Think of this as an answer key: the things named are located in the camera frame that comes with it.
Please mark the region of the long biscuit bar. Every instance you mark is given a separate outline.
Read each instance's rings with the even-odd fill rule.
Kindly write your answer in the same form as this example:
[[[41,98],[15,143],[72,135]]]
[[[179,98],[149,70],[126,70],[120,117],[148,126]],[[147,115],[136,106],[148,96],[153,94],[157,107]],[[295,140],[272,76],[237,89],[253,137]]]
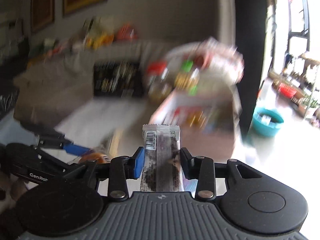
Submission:
[[[143,125],[143,139],[145,157],[140,191],[183,191],[180,127],[158,124]]]

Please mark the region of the small pastry snack pack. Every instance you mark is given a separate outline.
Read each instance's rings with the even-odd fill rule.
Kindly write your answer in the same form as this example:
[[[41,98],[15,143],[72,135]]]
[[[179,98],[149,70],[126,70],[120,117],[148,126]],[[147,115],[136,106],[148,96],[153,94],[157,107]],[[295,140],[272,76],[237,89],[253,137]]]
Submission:
[[[106,154],[99,152],[92,152],[88,154],[84,154],[81,156],[79,163],[84,163],[86,161],[96,161],[98,164],[106,164],[110,160]]]

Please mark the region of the pink cardboard box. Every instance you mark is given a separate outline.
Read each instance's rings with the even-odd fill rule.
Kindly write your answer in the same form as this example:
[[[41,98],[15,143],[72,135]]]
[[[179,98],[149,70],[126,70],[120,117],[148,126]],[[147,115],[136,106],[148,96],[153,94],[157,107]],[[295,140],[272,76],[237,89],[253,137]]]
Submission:
[[[210,95],[190,95],[174,90],[160,104],[149,124],[177,125],[181,130],[181,147],[192,155],[225,163],[235,155],[240,144],[238,93],[222,90]]]

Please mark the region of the teal plastic basin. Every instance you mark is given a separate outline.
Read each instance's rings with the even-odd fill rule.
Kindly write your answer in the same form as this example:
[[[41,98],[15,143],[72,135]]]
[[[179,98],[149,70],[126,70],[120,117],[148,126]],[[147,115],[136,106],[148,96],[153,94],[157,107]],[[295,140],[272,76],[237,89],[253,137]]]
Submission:
[[[275,109],[256,108],[252,120],[253,129],[264,137],[275,137],[284,125],[284,119]]]

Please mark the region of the black plum snack bag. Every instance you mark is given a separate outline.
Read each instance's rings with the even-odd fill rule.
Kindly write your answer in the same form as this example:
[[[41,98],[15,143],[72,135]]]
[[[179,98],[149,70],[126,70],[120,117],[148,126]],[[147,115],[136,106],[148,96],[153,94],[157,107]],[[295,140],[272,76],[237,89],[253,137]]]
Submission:
[[[142,98],[143,75],[139,62],[106,61],[93,66],[94,96]]]

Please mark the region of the green lid round jar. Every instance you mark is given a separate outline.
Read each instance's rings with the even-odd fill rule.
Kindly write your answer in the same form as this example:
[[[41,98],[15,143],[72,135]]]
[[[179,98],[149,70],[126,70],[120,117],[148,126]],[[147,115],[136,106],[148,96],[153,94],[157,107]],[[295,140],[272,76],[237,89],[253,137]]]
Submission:
[[[185,60],[175,77],[175,89],[188,92],[190,95],[195,95],[197,92],[197,85],[200,79],[200,70],[194,65],[191,60]]]

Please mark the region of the red lid plastic jar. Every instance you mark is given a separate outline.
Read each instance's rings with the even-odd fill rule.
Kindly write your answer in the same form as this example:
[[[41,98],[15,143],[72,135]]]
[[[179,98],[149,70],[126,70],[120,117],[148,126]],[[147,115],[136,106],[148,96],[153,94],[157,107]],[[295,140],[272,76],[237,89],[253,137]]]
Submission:
[[[166,61],[153,62],[148,66],[145,84],[151,102],[162,103],[171,93],[172,85],[167,80],[168,74]]]

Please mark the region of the floral folded blanket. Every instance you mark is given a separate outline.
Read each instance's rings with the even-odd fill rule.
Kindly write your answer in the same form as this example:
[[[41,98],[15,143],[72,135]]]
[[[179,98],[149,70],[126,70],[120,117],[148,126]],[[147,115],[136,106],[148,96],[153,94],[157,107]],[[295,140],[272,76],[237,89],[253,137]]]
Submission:
[[[194,66],[228,85],[236,85],[244,75],[244,58],[237,47],[219,42],[213,37],[175,47],[165,54],[164,59],[168,63],[177,60],[193,61]]]

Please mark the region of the red plastic basin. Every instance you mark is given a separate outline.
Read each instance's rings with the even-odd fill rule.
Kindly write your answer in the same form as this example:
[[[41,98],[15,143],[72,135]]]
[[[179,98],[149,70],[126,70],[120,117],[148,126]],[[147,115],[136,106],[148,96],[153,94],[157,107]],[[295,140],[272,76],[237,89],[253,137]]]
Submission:
[[[285,83],[280,83],[278,86],[278,92],[288,99],[292,99],[297,93],[296,89]]]

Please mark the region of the plush toys on sofa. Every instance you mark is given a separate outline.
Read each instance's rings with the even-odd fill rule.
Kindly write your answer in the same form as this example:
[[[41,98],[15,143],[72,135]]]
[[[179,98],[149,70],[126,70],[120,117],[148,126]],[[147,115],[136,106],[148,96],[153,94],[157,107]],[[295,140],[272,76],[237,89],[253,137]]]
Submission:
[[[40,61],[54,55],[75,54],[85,49],[97,50],[117,41],[133,41],[138,34],[133,25],[119,25],[112,16],[85,20],[81,29],[68,38],[45,38],[29,52],[29,59]]]

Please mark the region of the metal plant shelf rack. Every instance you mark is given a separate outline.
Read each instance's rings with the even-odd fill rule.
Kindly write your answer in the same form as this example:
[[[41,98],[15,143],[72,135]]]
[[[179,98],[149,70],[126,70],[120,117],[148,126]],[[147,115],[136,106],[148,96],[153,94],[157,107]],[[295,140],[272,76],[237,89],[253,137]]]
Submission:
[[[304,119],[313,119],[319,112],[319,60],[306,51],[298,57],[289,56],[287,64],[277,74],[274,70],[268,72],[272,79],[272,87],[277,91],[280,83],[285,83],[296,89],[297,93],[291,101],[295,109]]]

